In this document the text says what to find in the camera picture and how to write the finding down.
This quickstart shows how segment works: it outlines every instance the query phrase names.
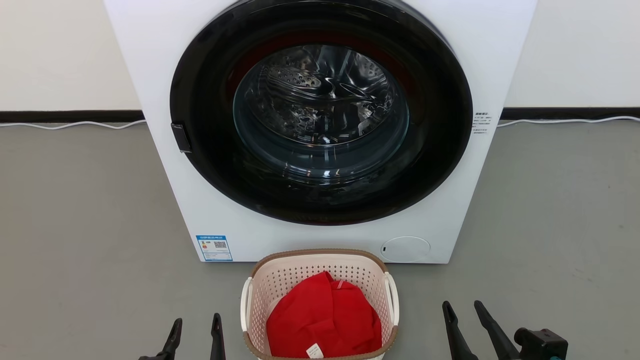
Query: round black door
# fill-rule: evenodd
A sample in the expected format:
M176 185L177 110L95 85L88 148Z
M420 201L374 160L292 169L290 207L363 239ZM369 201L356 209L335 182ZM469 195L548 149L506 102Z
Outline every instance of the round black door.
M180 149L220 192L315 225L422 200L472 127L451 48L393 0L240 1L186 49L170 106Z

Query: blue and white sticker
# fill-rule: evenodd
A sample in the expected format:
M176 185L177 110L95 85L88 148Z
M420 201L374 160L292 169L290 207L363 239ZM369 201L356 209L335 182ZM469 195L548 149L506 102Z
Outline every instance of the blue and white sticker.
M227 237L224 235L197 235L204 261L233 261Z

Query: basket rim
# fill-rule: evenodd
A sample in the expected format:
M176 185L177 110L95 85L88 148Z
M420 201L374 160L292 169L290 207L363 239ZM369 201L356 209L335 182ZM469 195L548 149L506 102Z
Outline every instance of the basket rim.
M357 256L363 256L365 258L373 260L378 266L380 266L380 268L382 269L382 272L389 272L387 266L385 265L384 262L382 262L382 260L379 257L375 256L374 254L371 254L370 252L364 251L364 250L355 250L355 249L308 249L308 250L294 250L294 251L277 252L275 254L271 254L269 256L266 256L265 258L260 260L255 265L255 267L253 268L253 271L251 272L251 277L255 277L255 274L258 273L258 270L260 270L260 268L263 265L265 265L266 263L269 263L272 260L281 259L281 258L292 258L294 256L304 256L304 255L357 255Z
M257 274L258 270L260 270L260 268L262 268L263 265L265 265L266 263L269 263L270 261L275 260L275 259L291 258L293 256L323 255L323 254L326 254L326 255L356 255L356 256L363 256L365 258L373 260L378 266L380 266L380 269L382 270L383 273L389 273L389 270L388 270L387 266L385 265L385 263L382 262L382 260L380 258L378 258L377 256L375 256L374 254L371 254L370 252L367 252L367 251L355 250L355 249L308 249L308 250L294 250L294 251L277 252L275 254L271 254L269 256L266 256L264 259L260 260L255 265L255 267L253 268L253 272L251 273L251 277L255 277L255 274ZM333 360L370 360L370 359L375 359L378 356L386 353L391 348L391 346L393 346L394 342L396 342L397 332L398 332L398 326L395 325L393 327L393 329L391 330L391 335L389 336L389 339L387 340L387 342L384 343L381 348L377 349L374 352L369 352L369 353L360 354L360 355L352 355L352 356L328 357L327 359L333 359ZM261 360L289 360L289 359L292 359L290 357L271 356L271 355L267 355L267 354L261 352L260 350L258 350L253 345L253 343L251 342L251 338L249 338L249 332L247 332L247 331L243 331L243 338L244 338L244 344L246 345L246 347L258 359L261 359Z

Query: red cloth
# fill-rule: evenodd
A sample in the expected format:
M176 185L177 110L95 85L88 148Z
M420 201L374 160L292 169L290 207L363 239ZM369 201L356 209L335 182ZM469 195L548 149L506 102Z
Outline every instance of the red cloth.
M309 358L318 344L324 357L373 352L382 347L378 314L362 291L328 272L296 285L267 320L271 355Z

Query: baseboard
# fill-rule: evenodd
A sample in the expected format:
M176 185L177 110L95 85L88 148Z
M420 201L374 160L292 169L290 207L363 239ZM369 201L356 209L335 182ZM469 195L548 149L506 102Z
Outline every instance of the baseboard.
M144 120L142 110L0 111L0 123L134 122Z
M501 120L595 120L623 115L640 117L640 108L504 108ZM0 123L133 122L144 118L141 110L0 111Z

